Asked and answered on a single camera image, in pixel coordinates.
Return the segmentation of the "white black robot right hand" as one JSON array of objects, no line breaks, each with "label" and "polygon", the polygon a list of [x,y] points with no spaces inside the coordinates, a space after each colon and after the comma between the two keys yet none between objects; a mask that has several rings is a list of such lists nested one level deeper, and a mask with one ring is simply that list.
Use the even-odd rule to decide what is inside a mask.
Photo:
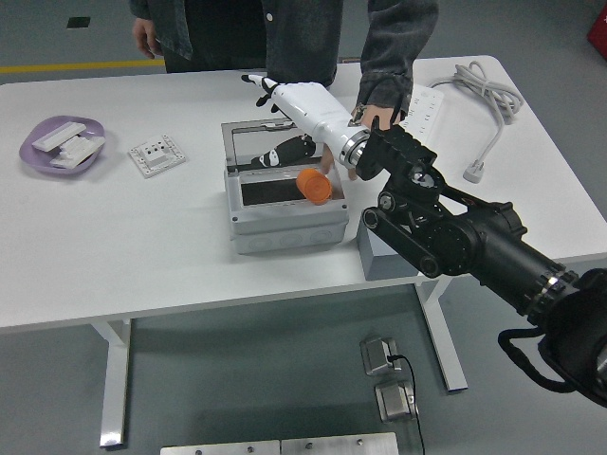
[{"label": "white black robot right hand", "polygon": [[344,167],[358,164],[369,129],[352,120],[352,115],[329,91],[316,82],[279,83],[268,77],[245,74],[244,82],[254,83],[268,100],[314,142],[325,144]]}]

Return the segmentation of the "person's left hand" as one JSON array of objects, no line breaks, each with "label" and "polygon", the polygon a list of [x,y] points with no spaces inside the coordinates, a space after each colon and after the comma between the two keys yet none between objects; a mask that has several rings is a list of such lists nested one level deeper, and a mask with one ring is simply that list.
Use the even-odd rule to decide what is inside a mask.
[{"label": "person's left hand", "polygon": [[[389,130],[394,124],[403,120],[400,110],[394,110],[389,107],[380,107],[373,104],[359,104],[352,111],[352,117],[355,122],[371,128],[374,121],[378,121],[378,128],[382,131]],[[327,145],[323,146],[323,153],[320,161],[320,170],[328,174],[334,167],[334,156]]]}]

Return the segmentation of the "person's right hand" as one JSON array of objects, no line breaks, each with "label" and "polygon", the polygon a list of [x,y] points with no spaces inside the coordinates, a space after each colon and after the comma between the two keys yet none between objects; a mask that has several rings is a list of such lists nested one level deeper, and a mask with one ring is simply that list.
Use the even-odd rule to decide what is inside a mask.
[{"label": "person's right hand", "polygon": [[156,36],[156,29],[152,20],[136,18],[132,28],[133,38],[138,51],[146,58],[154,60],[162,57],[161,44]]}]

